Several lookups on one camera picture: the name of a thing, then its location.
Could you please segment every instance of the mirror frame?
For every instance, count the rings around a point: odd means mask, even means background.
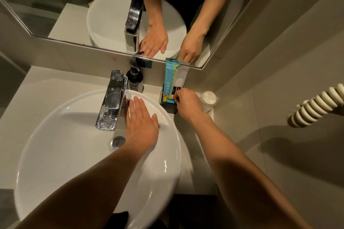
[[[187,65],[187,64],[182,64],[182,63],[180,65],[189,66],[190,68],[197,69],[197,70],[204,70],[205,66],[208,64],[209,60],[213,57],[213,54],[216,52],[217,48],[221,45],[223,40],[226,38],[228,33],[231,31],[232,27],[235,26],[235,24],[238,22],[238,20],[244,14],[244,12],[246,11],[247,7],[251,4],[251,2],[252,2],[252,0],[249,0],[246,3],[246,5],[243,7],[243,9],[239,12],[239,14],[236,16],[236,18],[230,24],[230,26],[228,27],[228,29],[226,30],[224,35],[221,37],[221,39],[219,40],[219,42],[217,43],[217,45],[215,46],[215,48],[211,52],[209,58],[207,59],[207,61],[204,63],[204,65],[202,67],[193,66],[193,65]],[[146,60],[146,61],[154,61],[154,62],[161,62],[161,63],[164,62],[162,60],[158,60],[158,59],[154,59],[154,58],[148,58],[148,57],[145,57],[145,56],[142,56],[142,55],[135,55],[135,54],[131,54],[131,53],[123,53],[123,52],[114,51],[114,50],[110,50],[110,49],[106,49],[106,48],[100,48],[100,47],[95,47],[95,46],[90,46],[90,45],[82,45],[82,44],[79,44],[79,43],[69,42],[69,41],[65,41],[65,40],[57,40],[57,39],[52,39],[52,38],[48,38],[48,37],[34,35],[28,29],[28,27],[22,22],[22,20],[15,14],[15,12],[11,9],[11,7],[7,4],[7,2],[5,0],[0,0],[0,3],[2,3],[2,5],[6,8],[6,10],[12,15],[12,17],[21,25],[21,27],[25,30],[25,32],[29,36],[31,36],[31,37],[40,38],[40,39],[44,39],[44,40],[48,40],[48,41],[52,41],[52,42],[67,43],[69,45],[75,45],[75,46],[79,46],[79,47],[87,47],[87,48],[98,50],[98,51],[106,51],[106,52],[114,53],[116,55],[123,55],[123,56],[128,56],[128,57],[141,58],[141,59]]]

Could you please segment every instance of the hand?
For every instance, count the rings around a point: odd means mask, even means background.
[[[193,63],[202,52],[203,39],[204,34],[191,28],[182,42],[179,58],[185,62]]]
[[[189,123],[193,118],[205,114],[199,97],[192,90],[181,88],[174,93],[173,99],[177,103],[179,114]]]
[[[126,144],[135,145],[133,148],[142,155],[156,143],[159,134],[157,115],[153,114],[151,118],[144,101],[137,96],[129,101],[126,126]]]
[[[153,58],[159,50],[165,53],[169,38],[162,23],[149,25],[146,36],[140,43],[143,56]]]

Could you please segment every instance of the mirror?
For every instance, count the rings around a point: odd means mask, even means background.
[[[32,36],[203,68],[249,0],[1,0]]]

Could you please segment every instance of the sink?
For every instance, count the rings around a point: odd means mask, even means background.
[[[20,159],[15,188],[21,220],[64,183],[112,153],[114,137],[125,136],[124,116],[115,131],[95,127],[105,92],[89,92],[68,101],[33,132]],[[129,212],[127,228],[146,228],[174,193],[181,172],[181,144],[174,122],[157,102],[135,91],[127,90],[126,95],[142,98],[160,124],[155,147],[140,160],[114,211]]]
[[[134,53],[132,36],[124,33],[131,0],[95,0],[87,12],[87,28],[93,44],[100,48]],[[176,57],[187,34],[187,28],[179,12],[167,1],[161,0],[163,24],[169,37],[167,50],[160,51],[156,59]],[[140,41],[148,30],[147,12],[142,12]]]

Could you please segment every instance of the sink drain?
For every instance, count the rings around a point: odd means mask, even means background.
[[[122,147],[126,143],[126,138],[123,136],[114,137],[114,139],[110,143],[110,148],[112,151],[115,151],[119,147]]]

